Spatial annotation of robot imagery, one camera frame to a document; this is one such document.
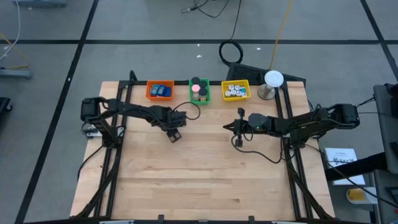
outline plastic bin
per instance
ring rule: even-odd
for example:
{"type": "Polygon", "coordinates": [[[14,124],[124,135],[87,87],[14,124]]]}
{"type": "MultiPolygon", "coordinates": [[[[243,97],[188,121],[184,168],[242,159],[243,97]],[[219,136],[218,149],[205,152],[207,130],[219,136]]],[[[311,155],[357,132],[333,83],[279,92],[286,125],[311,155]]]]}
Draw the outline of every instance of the plastic bin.
{"type": "Polygon", "coordinates": [[[200,100],[193,100],[192,98],[192,82],[191,79],[189,79],[189,97],[190,97],[190,101],[196,105],[206,105],[210,102],[210,83],[209,83],[209,79],[208,78],[201,78],[200,81],[206,81],[207,82],[207,97],[206,97],[206,101],[200,101],[200,100]]]}
{"type": "Polygon", "coordinates": [[[249,86],[249,81],[247,80],[231,80],[231,81],[223,81],[221,82],[221,88],[222,88],[222,94],[223,94],[223,98],[225,101],[239,101],[239,100],[246,100],[248,98],[251,97],[251,93],[250,93],[250,86],[249,86]],[[240,85],[246,88],[246,93],[248,94],[248,96],[246,97],[226,97],[225,96],[225,91],[229,90],[228,86],[229,85],[240,85]]]}
{"type": "Polygon", "coordinates": [[[151,101],[170,101],[174,97],[174,80],[148,80],[146,97],[151,101]],[[172,88],[171,96],[156,96],[151,95],[150,90],[153,85],[165,85],[172,88]]]}

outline metal base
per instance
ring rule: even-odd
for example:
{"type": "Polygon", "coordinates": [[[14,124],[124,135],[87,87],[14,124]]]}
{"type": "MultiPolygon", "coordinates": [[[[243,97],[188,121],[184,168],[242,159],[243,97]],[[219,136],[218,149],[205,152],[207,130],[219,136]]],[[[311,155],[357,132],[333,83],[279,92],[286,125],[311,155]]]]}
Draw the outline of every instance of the metal base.
{"type": "Polygon", "coordinates": [[[0,69],[0,77],[31,79],[32,72],[29,70],[0,69]]]}
{"type": "Polygon", "coordinates": [[[67,0],[17,0],[22,7],[65,7],[67,0]]]}

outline yellow object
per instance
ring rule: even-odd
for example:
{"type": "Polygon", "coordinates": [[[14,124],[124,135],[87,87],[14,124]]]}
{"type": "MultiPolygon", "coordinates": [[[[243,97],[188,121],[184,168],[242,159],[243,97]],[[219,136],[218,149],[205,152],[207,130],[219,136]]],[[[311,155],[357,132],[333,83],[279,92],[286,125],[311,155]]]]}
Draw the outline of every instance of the yellow object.
{"type": "Polygon", "coordinates": [[[292,8],[292,4],[293,4],[293,0],[290,0],[289,1],[289,6],[287,6],[287,10],[286,10],[286,14],[285,14],[284,20],[282,21],[282,24],[280,25],[278,36],[276,37],[276,40],[275,40],[275,46],[274,46],[274,51],[272,53],[271,64],[269,65],[269,70],[272,70],[272,65],[274,64],[274,57],[275,57],[276,49],[278,48],[278,40],[280,38],[280,35],[282,34],[282,30],[284,29],[286,18],[289,15],[289,12],[290,12],[290,10],[292,8]]]}
{"type": "Polygon", "coordinates": [[[248,98],[251,97],[251,93],[250,93],[250,86],[249,86],[249,81],[247,80],[231,80],[231,81],[222,81],[221,82],[221,92],[223,94],[223,98],[225,101],[239,101],[239,100],[246,100],[248,98]],[[246,88],[246,93],[248,94],[248,96],[242,97],[242,96],[238,96],[238,97],[232,97],[232,96],[225,96],[225,91],[229,90],[229,85],[240,85],[246,88]]]}
{"type": "Polygon", "coordinates": [[[362,189],[348,190],[348,197],[351,200],[365,200],[365,194],[362,189]]]}
{"type": "MultiPolygon", "coordinates": [[[[3,40],[5,40],[9,45],[12,45],[12,43],[7,39],[7,37],[0,33],[0,37],[3,38],[3,40]]],[[[29,68],[30,67],[30,62],[29,59],[26,57],[26,55],[17,48],[17,46],[14,46],[12,49],[16,50],[21,56],[22,58],[25,59],[25,61],[27,62],[27,65],[15,65],[15,66],[11,66],[11,67],[7,67],[6,69],[19,69],[19,68],[29,68]]]]}

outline floor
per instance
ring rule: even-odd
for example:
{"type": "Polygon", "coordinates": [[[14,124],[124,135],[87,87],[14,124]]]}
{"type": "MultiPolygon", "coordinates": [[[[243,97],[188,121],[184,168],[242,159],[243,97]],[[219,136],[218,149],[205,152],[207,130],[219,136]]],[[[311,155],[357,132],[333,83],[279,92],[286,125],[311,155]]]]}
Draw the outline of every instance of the floor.
{"type": "MultiPolygon", "coordinates": [[[[216,14],[225,2],[210,1],[203,10],[216,14]]],[[[298,41],[281,42],[274,69],[306,78],[307,95],[313,104],[357,104],[372,96],[373,85],[396,83],[395,62],[389,63],[386,54],[398,57],[398,2],[365,2],[386,41],[376,35],[364,2],[294,2],[281,39],[298,41]]],[[[3,223],[16,220],[52,120],[51,127],[56,124],[56,128],[25,222],[68,217],[86,145],[80,132],[80,102],[98,95],[101,82],[128,79],[130,70],[139,80],[186,80],[193,76],[224,80],[228,68],[218,56],[218,46],[220,40],[231,36],[238,3],[232,0],[217,19],[198,11],[182,14],[181,9],[192,6],[189,0],[69,0],[65,8],[21,8],[24,41],[17,46],[29,58],[34,77],[0,79],[0,96],[10,97],[14,106],[0,125],[3,223]],[[85,38],[83,29],[97,1],[85,38]],[[86,39],[85,45],[79,45],[81,37],[86,39]],[[79,59],[76,67],[74,58],[79,59]],[[65,83],[70,88],[63,91],[67,97],[59,108],[65,83]],[[53,115],[60,115],[59,120],[53,115]]],[[[272,42],[288,3],[243,0],[234,35],[234,39],[248,43],[242,44],[243,64],[269,66],[272,42]]],[[[0,2],[0,21],[0,32],[13,39],[17,9],[11,0],[0,2]]],[[[227,60],[238,59],[234,48],[227,46],[223,52],[227,60]]],[[[0,67],[20,63],[20,56],[11,52],[0,67]]],[[[374,103],[360,108],[375,110],[374,103]]],[[[330,131],[320,140],[320,146],[352,147],[359,158],[381,152],[377,116],[362,114],[360,127],[330,131]]],[[[330,186],[336,216],[369,223],[369,212],[346,203],[342,196],[346,189],[330,186]]]]}

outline orange bin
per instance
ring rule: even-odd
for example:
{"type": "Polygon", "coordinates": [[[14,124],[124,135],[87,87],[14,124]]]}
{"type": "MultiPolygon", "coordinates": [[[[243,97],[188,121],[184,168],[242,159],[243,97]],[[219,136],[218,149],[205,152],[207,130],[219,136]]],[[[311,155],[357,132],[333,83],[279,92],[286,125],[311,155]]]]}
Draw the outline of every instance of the orange bin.
{"type": "Polygon", "coordinates": [[[174,80],[148,80],[147,82],[147,98],[152,101],[170,101],[174,96],[174,80]],[[150,90],[153,85],[165,85],[172,88],[172,96],[156,96],[151,95],[150,90]]]}

